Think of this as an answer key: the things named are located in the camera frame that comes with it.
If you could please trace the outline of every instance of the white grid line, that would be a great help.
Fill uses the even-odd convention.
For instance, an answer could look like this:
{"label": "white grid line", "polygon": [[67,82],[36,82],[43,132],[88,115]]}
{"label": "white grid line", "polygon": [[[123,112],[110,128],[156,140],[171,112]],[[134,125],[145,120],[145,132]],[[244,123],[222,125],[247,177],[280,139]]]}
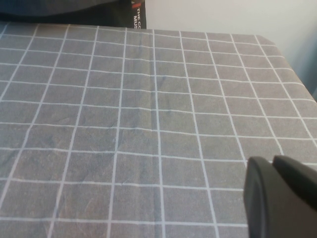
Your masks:
{"label": "white grid line", "polygon": [[[97,30],[96,30],[95,40],[97,40],[98,29],[99,29],[99,27],[97,27]],[[63,187],[64,187],[64,182],[65,182],[65,179],[66,179],[66,174],[67,174],[67,169],[68,169],[68,165],[69,165],[71,150],[73,148],[75,134],[76,134],[76,130],[77,130],[77,126],[78,126],[78,123],[79,123],[81,110],[82,110],[84,99],[85,99],[86,87],[87,87],[87,84],[88,84],[90,69],[91,69],[91,66],[92,66],[92,63],[93,63],[95,47],[96,47],[96,42],[94,42],[93,51],[92,51],[91,58],[90,58],[90,63],[89,63],[89,69],[88,69],[86,82],[85,82],[85,88],[84,88],[84,91],[82,93],[82,98],[81,98],[81,102],[80,102],[80,106],[79,106],[79,111],[77,113],[76,124],[75,124],[75,127],[73,129],[72,137],[71,137],[71,140],[70,140],[70,143],[69,143],[69,151],[67,153],[67,158],[66,158],[66,162],[65,162],[65,166],[64,166],[62,181],[60,183],[60,186],[59,186],[59,189],[58,189],[58,192],[57,192],[56,203],[55,203],[55,207],[54,207],[54,211],[53,211],[52,221],[51,221],[50,229],[49,229],[49,232],[48,232],[48,238],[51,238],[51,236],[53,234],[54,223],[55,223],[55,219],[56,219],[57,212],[58,212],[58,206],[59,206],[59,201],[60,201],[60,198],[61,198],[62,190],[63,190]]]}
{"label": "white grid line", "polygon": [[8,27],[8,25],[9,25],[9,22],[4,26],[3,30],[1,31],[1,33],[0,33],[0,39],[1,39],[2,36],[4,35],[4,32],[5,32],[6,28]]}
{"label": "white grid line", "polygon": [[122,88],[123,88],[123,79],[124,79],[124,64],[125,64],[125,51],[126,51],[126,43],[127,43],[127,28],[125,28],[125,35],[124,35],[124,49],[123,49],[123,60],[122,60],[122,75],[121,75],[121,86],[120,86],[120,98],[119,98],[119,109],[118,109],[118,120],[117,120],[117,132],[116,132],[116,139],[115,139],[115,154],[113,159],[113,169],[112,169],[112,185],[111,185],[111,192],[110,192],[110,203],[109,203],[109,214],[107,228],[107,238],[110,238],[110,231],[111,231],[111,221],[112,221],[112,210],[113,210],[113,199],[114,199],[114,187],[115,187],[115,172],[116,172],[116,163],[117,163],[117,151],[119,146],[119,127],[120,127],[120,118],[121,118],[121,107],[122,107]]}
{"label": "white grid line", "polygon": [[[50,222],[51,218],[24,218],[24,217],[0,217],[0,221],[19,221],[19,222]],[[87,220],[87,219],[69,219],[69,218],[56,218],[57,222],[70,222],[70,223],[109,223],[108,220]],[[162,222],[148,222],[148,221],[128,221],[128,220],[112,220],[113,224],[134,224],[134,225],[162,225]],[[208,226],[213,227],[214,223],[203,222],[165,222],[167,225],[179,226]],[[233,223],[219,223],[220,227],[247,227],[247,224],[233,224]]]}
{"label": "white grid line", "polygon": [[[215,80],[215,81],[227,81],[227,82],[238,82],[238,83],[249,83],[249,81],[240,81],[240,80],[234,80],[234,79],[215,79],[215,78],[190,78],[190,79],[197,79],[197,80]],[[38,84],[38,85],[47,85],[47,83],[38,83],[38,82],[27,82],[27,81],[12,81],[12,83],[24,83],[24,84]],[[302,83],[298,83],[298,82],[256,82],[253,81],[253,83],[255,84],[297,84],[300,85],[302,87],[304,87],[304,85]],[[65,86],[65,87],[77,87],[77,88],[84,88],[84,86],[81,85],[72,85],[72,84],[53,84],[51,83],[50,85],[52,86]],[[96,88],[96,89],[109,89],[109,90],[120,90],[119,88],[107,88],[107,87],[94,87],[94,86],[87,86],[87,88]],[[154,93],[155,91],[151,91],[151,90],[144,90],[144,89],[128,89],[128,88],[123,88],[123,90],[127,90],[127,91],[144,91],[144,92],[149,92],[149,93]],[[180,94],[189,94],[189,93],[182,93],[182,92],[167,92],[167,91],[158,91],[159,93],[180,93]],[[212,94],[198,94],[198,93],[193,93],[194,95],[206,95],[206,96],[212,96]]]}
{"label": "white grid line", "polygon": [[[13,74],[12,74],[10,80],[8,81],[8,83],[7,83],[7,85],[6,85],[6,87],[5,87],[4,91],[3,91],[3,93],[1,94],[1,96],[0,96],[0,102],[2,101],[4,95],[5,95],[6,91],[7,91],[7,89],[8,89],[8,87],[9,87],[10,83],[12,82],[13,77],[14,77],[15,73],[17,72],[17,70],[18,70],[18,68],[19,68],[19,66],[20,66],[20,64],[21,64],[21,62],[23,61],[23,59],[24,59],[24,57],[25,57],[25,55],[26,55],[28,49],[30,48],[30,46],[31,46],[31,44],[32,44],[32,41],[33,41],[33,39],[34,39],[34,36],[35,36],[35,34],[36,34],[37,30],[38,30],[38,28],[39,28],[39,24],[36,26],[36,28],[35,28],[35,30],[34,30],[34,33],[33,33],[33,37],[31,38],[28,47],[26,48],[26,50],[25,50],[23,56],[21,57],[21,59],[20,59],[20,61],[19,61],[19,64],[18,64],[17,67],[15,68],[15,70],[14,70],[14,72],[13,72]],[[41,104],[39,104],[39,106],[38,106],[37,113],[38,113],[40,107],[41,107]],[[33,123],[35,122],[36,116],[37,116],[37,114],[35,114],[35,116],[34,116],[34,118],[33,118],[33,120],[32,120]],[[14,173],[14,171],[15,171],[15,168],[16,168],[16,166],[17,166],[17,163],[18,163],[18,161],[19,161],[19,158],[20,158],[20,156],[21,156],[21,154],[22,154],[23,147],[25,147],[25,145],[26,145],[26,141],[27,141],[27,139],[28,139],[29,132],[30,132],[31,128],[32,128],[32,124],[29,126],[29,128],[28,128],[27,131],[26,131],[23,144],[22,144],[21,148],[19,149],[19,152],[18,152],[18,154],[17,154],[17,156],[16,156],[16,158],[15,158],[15,160],[14,160],[14,163],[13,163],[13,165],[12,165],[10,174],[9,174],[9,176],[8,176],[8,180],[6,181],[6,183],[5,183],[5,185],[4,185],[4,188],[3,188],[3,191],[2,191],[2,195],[1,195],[1,198],[0,198],[0,210],[1,210],[1,207],[2,207],[2,205],[3,205],[4,198],[5,198],[6,194],[7,194],[9,185],[10,185],[10,179],[13,178],[13,173]]]}
{"label": "white grid line", "polygon": [[[0,178],[0,181],[6,181],[7,178]],[[24,182],[24,183],[40,183],[40,184],[60,184],[61,180],[35,180],[35,179],[22,179],[22,178],[12,178],[11,181],[14,182]],[[102,185],[102,186],[112,186],[112,182],[96,182],[96,181],[64,181],[64,184],[68,185]],[[187,190],[206,190],[206,187],[194,187],[194,186],[180,186],[180,185],[167,185],[167,184],[143,184],[143,183],[125,183],[125,182],[115,182],[115,186],[132,186],[132,187],[162,187],[162,188],[176,188],[176,189],[187,189]],[[229,187],[211,187],[209,190],[214,191],[237,191],[242,192],[243,188],[229,188]]]}
{"label": "white grid line", "polygon": [[[234,42],[234,40],[233,40],[232,34],[230,34],[230,36],[231,36],[231,39],[232,39],[232,42],[233,42],[233,46],[234,46],[236,52],[238,52],[238,49],[237,49],[237,46],[236,46],[236,44],[235,44],[235,42]],[[250,86],[251,86],[251,88],[252,88],[252,91],[253,91],[253,93],[254,93],[254,95],[255,95],[255,97],[256,97],[256,99],[257,99],[257,102],[258,102],[258,104],[259,104],[259,106],[260,106],[260,109],[261,109],[263,115],[265,116],[265,120],[266,120],[266,123],[267,123],[267,125],[268,125],[268,127],[269,127],[269,130],[270,130],[271,134],[273,135],[273,137],[274,137],[274,139],[275,139],[275,141],[276,141],[276,143],[277,143],[277,146],[278,146],[278,148],[279,148],[279,150],[280,150],[280,152],[281,152],[281,155],[284,155],[282,146],[280,145],[278,139],[277,139],[276,136],[275,136],[275,133],[274,133],[274,131],[273,131],[273,128],[272,128],[272,126],[271,126],[271,124],[270,124],[270,122],[269,122],[269,120],[268,120],[268,118],[267,118],[267,116],[266,116],[266,113],[265,113],[265,111],[264,111],[264,109],[263,109],[263,106],[262,106],[262,104],[261,104],[261,102],[260,102],[260,100],[259,100],[259,98],[258,98],[257,92],[256,92],[256,90],[254,89],[254,86],[253,86],[253,84],[252,84],[252,81],[250,80],[250,77],[249,77],[249,75],[248,75],[248,72],[247,72],[246,68],[244,67],[244,63],[243,63],[243,61],[242,61],[242,58],[241,58],[240,55],[238,55],[238,56],[239,56],[239,59],[240,59],[240,61],[241,61],[242,67],[243,67],[243,69],[244,69],[244,72],[245,72],[245,74],[246,74],[246,76],[247,76],[247,78],[248,78],[248,81],[250,82]]]}
{"label": "white grid line", "polygon": [[[101,31],[116,31],[112,29],[99,29]],[[152,35],[152,33],[147,33],[147,32],[133,32],[129,31],[129,33],[134,33],[134,34],[146,34],[146,35]],[[7,36],[16,36],[16,37],[30,37],[30,36],[25,36],[25,35],[15,35],[15,34],[4,34]],[[164,36],[164,37],[170,37],[170,38],[180,38],[179,36],[169,36],[169,35],[162,35],[162,34],[156,34],[157,36]],[[57,38],[57,37],[43,37],[43,36],[36,36],[36,38],[44,38],[44,39],[53,39],[53,40],[62,40],[62,38]],[[205,39],[199,39],[199,38],[191,38],[191,37],[182,37],[183,39],[189,39],[189,40],[199,40],[199,41],[205,41]],[[83,41],[83,42],[94,42],[92,40],[80,40],[80,39],[72,39],[72,38],[67,38],[67,40],[75,40],[75,41]],[[211,42],[224,42],[224,43],[233,43],[232,41],[221,41],[221,40],[209,40]],[[104,42],[104,41],[96,41],[97,43],[112,43],[112,44],[118,44],[118,45],[124,45],[123,43],[114,43],[114,42]],[[246,43],[246,42],[237,42],[237,44],[244,44],[244,45],[255,45],[257,46],[258,44],[255,43]],[[273,46],[277,47],[276,45],[267,45],[263,44],[262,46]]]}
{"label": "white grid line", "polygon": [[[16,63],[4,63],[4,62],[0,62],[0,65],[18,65]],[[45,65],[33,65],[33,64],[21,64],[21,66],[30,66],[30,67],[42,67],[42,68],[53,68],[53,66],[45,66]],[[243,66],[234,66],[234,65],[225,65],[225,64],[216,64],[216,66],[224,66],[224,67],[232,67],[232,68],[251,68],[251,69],[271,69],[271,68],[263,68],[263,67],[243,67]],[[77,71],[88,71],[87,69],[81,69],[81,68],[67,68],[67,67],[55,67],[58,69],[70,69],[70,70],[77,70]],[[285,69],[285,70],[290,70],[290,71],[294,71],[291,68],[283,68],[283,67],[279,67],[279,68],[274,68],[274,69]],[[91,72],[101,72],[101,73],[117,73],[119,74],[120,72],[114,72],[114,71],[104,71],[104,70],[96,70],[96,69],[92,69]],[[153,74],[146,74],[146,73],[124,73],[127,75],[145,75],[145,76],[152,76],[154,77]],[[160,77],[171,77],[171,78],[185,78],[183,76],[174,76],[174,75],[157,75]]]}
{"label": "white grid line", "polygon": [[[184,48],[183,48],[183,42],[182,42],[182,33],[180,31],[179,31],[179,39],[180,39],[180,45],[181,45],[181,48],[182,48],[184,67],[185,67],[185,74],[186,74],[186,78],[187,78],[187,86],[188,86],[188,91],[189,91],[189,94],[190,94],[190,100],[191,100],[191,106],[192,106],[192,112],[193,112],[193,119],[194,119],[194,125],[195,125],[195,132],[196,132],[196,137],[197,137],[197,141],[198,141],[199,155],[200,155],[200,159],[201,159],[201,163],[202,163],[202,168],[203,168],[206,188],[209,190],[209,181],[208,181],[208,177],[207,177],[207,172],[206,172],[206,167],[205,167],[205,162],[204,162],[204,157],[203,157],[203,151],[202,151],[202,145],[201,145],[201,142],[200,142],[199,131],[198,131],[198,127],[197,127],[197,121],[196,121],[196,116],[195,116],[195,108],[194,108],[194,101],[193,101],[193,96],[191,94],[192,91],[191,91],[189,78],[188,78],[188,72],[187,72],[186,60],[185,60],[185,53],[184,53],[184,50],[183,50]],[[207,194],[208,194],[208,199],[209,199],[209,204],[210,204],[210,209],[211,209],[211,217],[212,217],[212,220],[213,220],[213,222],[215,224],[214,229],[215,229],[216,238],[219,238],[219,230],[218,230],[218,226],[217,226],[216,215],[215,215],[215,211],[214,211],[214,207],[213,207],[211,192],[209,191],[209,192],[207,192]]]}
{"label": "white grid line", "polygon": [[[0,147],[0,150],[8,150],[8,151],[18,151],[20,148],[7,148],[7,147]],[[40,151],[58,151],[58,152],[68,152],[66,149],[58,149],[58,148],[24,148],[24,150],[40,150]],[[72,150],[72,153],[84,153],[84,154],[114,154],[114,151],[84,151],[84,150]],[[125,152],[125,151],[117,151],[118,154],[122,155],[136,155],[136,156],[145,156],[145,157],[152,157],[156,158],[159,155],[156,154],[143,154],[143,153],[134,153],[134,152]],[[181,157],[181,156],[169,156],[169,155],[161,155],[162,158],[167,159],[180,159],[180,160],[189,160],[189,161],[201,161],[199,158],[190,158],[190,157]],[[244,163],[241,159],[205,159],[205,161],[210,162],[224,162],[224,163]],[[304,165],[316,165],[316,163],[311,162],[301,162]]]}
{"label": "white grid line", "polygon": [[8,90],[8,87],[10,86],[11,82],[13,81],[13,78],[14,78],[16,72],[18,71],[20,65],[22,64],[22,61],[23,61],[24,57],[26,56],[26,53],[27,53],[28,50],[30,49],[30,46],[31,46],[31,44],[32,44],[32,42],[33,42],[33,40],[34,40],[34,36],[35,36],[35,34],[36,34],[38,28],[39,28],[39,25],[36,26],[36,28],[35,28],[35,30],[34,30],[34,33],[33,33],[33,36],[32,36],[32,38],[31,38],[31,40],[30,40],[30,42],[29,42],[27,48],[24,50],[24,53],[23,53],[23,55],[22,55],[22,57],[21,57],[19,63],[18,63],[18,64],[15,64],[16,67],[15,67],[15,69],[14,69],[14,72],[13,72],[13,74],[11,75],[10,80],[7,82],[7,85],[5,86],[3,92],[2,92],[2,94],[1,94],[1,96],[0,96],[0,102],[2,101],[2,99],[3,99],[3,97],[4,97],[5,93],[6,93],[6,91]]}
{"label": "white grid line", "polygon": [[[266,56],[266,54],[265,54],[265,52],[264,52],[262,46],[260,45],[260,42],[259,42],[257,36],[255,36],[255,38],[256,38],[256,40],[257,40],[257,42],[258,42],[258,45],[260,46],[262,52],[263,52],[264,55]],[[267,57],[266,57],[266,60],[268,61],[268,63],[269,63],[269,65],[271,66],[271,68],[273,69],[273,71],[274,71],[276,77],[278,78],[278,80],[281,82],[282,80],[280,79],[279,75],[277,74],[276,70],[274,69],[272,63],[269,61],[269,59],[268,59]],[[302,121],[303,126],[304,126],[306,132],[308,133],[309,137],[313,140],[313,143],[314,143],[315,147],[317,148],[317,142],[313,139],[313,136],[312,136],[311,132],[308,130],[307,125],[306,125],[306,123],[304,122],[303,118],[301,117],[301,114],[300,114],[300,112],[298,111],[298,109],[297,109],[295,103],[293,102],[291,96],[289,95],[288,91],[286,90],[286,88],[285,88],[285,86],[284,86],[283,84],[282,84],[282,87],[283,87],[283,89],[284,89],[284,91],[285,91],[287,97],[291,100],[291,103],[292,103],[292,105],[293,105],[293,107],[294,107],[294,109],[295,109],[297,115],[299,116],[300,120]]]}
{"label": "white grid line", "polygon": [[[208,45],[208,49],[209,49],[209,52],[210,52],[210,55],[211,55],[212,62],[214,63],[214,59],[213,59],[213,55],[212,55],[212,52],[211,52],[211,49],[210,49],[210,45],[208,44],[208,35],[207,35],[207,33],[205,33],[205,37],[206,37],[206,40],[207,40],[207,45]],[[219,79],[220,77],[219,77],[219,74],[218,74],[217,67],[214,66],[214,69],[215,69],[217,78]],[[233,129],[233,133],[234,133],[234,135],[235,135],[235,138],[236,138],[236,140],[237,140],[237,144],[238,144],[238,146],[239,146],[239,150],[240,150],[240,153],[241,153],[241,157],[242,157],[242,159],[243,159],[243,161],[244,161],[245,167],[247,167],[247,160],[246,160],[246,157],[245,157],[245,155],[244,155],[244,153],[243,153],[242,146],[241,146],[241,143],[240,143],[240,140],[239,140],[239,137],[238,137],[238,134],[237,134],[235,125],[234,125],[234,123],[233,123],[232,115],[231,115],[231,113],[230,113],[230,109],[229,109],[229,106],[228,106],[226,97],[224,96],[224,91],[223,91],[222,83],[221,83],[220,80],[219,80],[219,85],[220,85],[221,94],[222,94],[222,96],[223,96],[223,100],[224,100],[224,103],[225,103],[225,106],[226,106],[226,109],[227,109],[227,112],[228,112],[228,115],[229,115],[229,118],[230,118],[230,123],[231,123],[232,129]]]}
{"label": "white grid line", "polygon": [[[93,125],[62,125],[62,124],[47,124],[47,123],[23,123],[23,122],[0,122],[0,124],[7,124],[7,125],[33,125],[33,126],[52,126],[52,127],[76,127],[76,128],[95,128],[95,129],[121,129],[121,130],[144,130],[144,131],[151,131],[157,132],[157,129],[149,129],[149,128],[142,128],[142,127],[117,127],[117,126],[93,126]],[[173,131],[173,130],[160,130],[160,132],[164,133],[173,133],[173,134],[182,134],[182,135],[196,135],[196,133],[190,132],[183,132],[183,131]],[[258,139],[285,139],[285,140],[317,140],[317,138],[303,138],[303,137],[274,137],[274,136],[248,136],[248,135],[221,135],[221,134],[202,134],[198,133],[198,136],[205,136],[205,137],[230,137],[230,138],[258,138]]]}
{"label": "white grid line", "polygon": [[161,157],[161,144],[160,144],[160,127],[159,127],[159,100],[158,100],[158,82],[157,82],[157,66],[155,55],[155,32],[153,30],[153,61],[154,61],[154,81],[155,81],[155,104],[157,115],[157,131],[158,131],[158,172],[159,172],[159,191],[160,191],[160,209],[162,220],[162,238],[166,237],[165,232],[165,206],[164,206],[164,194],[163,194],[163,173],[162,173],[162,157]]}

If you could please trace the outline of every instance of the black object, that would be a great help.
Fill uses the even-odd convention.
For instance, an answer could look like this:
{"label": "black object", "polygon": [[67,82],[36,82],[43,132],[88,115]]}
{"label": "black object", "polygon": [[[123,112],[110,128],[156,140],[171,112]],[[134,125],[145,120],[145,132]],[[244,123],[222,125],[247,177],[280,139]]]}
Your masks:
{"label": "black object", "polygon": [[[131,0],[80,0],[80,2],[93,2],[94,4],[87,5],[82,4],[80,7],[68,7],[68,10],[73,9],[71,12],[61,9],[52,10],[53,14],[41,14],[36,11],[24,12],[19,10],[22,5],[21,2],[28,2],[26,0],[0,0],[0,6],[3,2],[15,2],[16,11],[12,9],[6,10],[4,7],[0,8],[0,20],[1,21],[13,21],[13,22],[28,22],[28,23],[57,23],[57,24],[78,24],[78,25],[99,25],[99,26],[113,26],[113,27],[135,27],[135,18],[137,24],[140,24],[140,28],[146,29],[146,10],[145,0],[135,0],[133,4]],[[55,0],[36,0],[35,2],[50,2]],[[74,6],[78,3],[76,1],[70,1]]]}
{"label": "black object", "polygon": [[244,204],[250,238],[317,238],[317,173],[289,157],[249,159]]}

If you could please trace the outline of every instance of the white wall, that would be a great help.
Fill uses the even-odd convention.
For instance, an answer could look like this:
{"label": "white wall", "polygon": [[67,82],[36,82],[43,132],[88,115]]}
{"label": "white wall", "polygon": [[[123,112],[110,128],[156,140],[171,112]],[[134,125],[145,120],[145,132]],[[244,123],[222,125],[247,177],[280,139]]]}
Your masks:
{"label": "white wall", "polygon": [[317,47],[317,0],[146,0],[148,29],[259,34],[299,77]]}

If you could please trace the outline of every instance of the gray fabric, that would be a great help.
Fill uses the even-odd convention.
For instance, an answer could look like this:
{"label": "gray fabric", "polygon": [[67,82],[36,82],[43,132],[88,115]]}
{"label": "gray fabric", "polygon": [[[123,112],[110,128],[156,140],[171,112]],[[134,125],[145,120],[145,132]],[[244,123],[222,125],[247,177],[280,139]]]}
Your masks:
{"label": "gray fabric", "polygon": [[246,238],[250,156],[317,168],[317,104],[261,36],[0,32],[1,237]]}

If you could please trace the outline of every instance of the grid pattern tablecloth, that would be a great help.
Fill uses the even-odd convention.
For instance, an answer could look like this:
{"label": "grid pattern tablecloth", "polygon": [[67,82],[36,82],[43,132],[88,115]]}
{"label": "grid pattern tablecloth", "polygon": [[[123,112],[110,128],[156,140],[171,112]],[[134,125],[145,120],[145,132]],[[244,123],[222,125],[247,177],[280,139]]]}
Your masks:
{"label": "grid pattern tablecloth", "polygon": [[247,159],[317,165],[317,104],[263,37],[0,32],[3,238],[246,238]]}

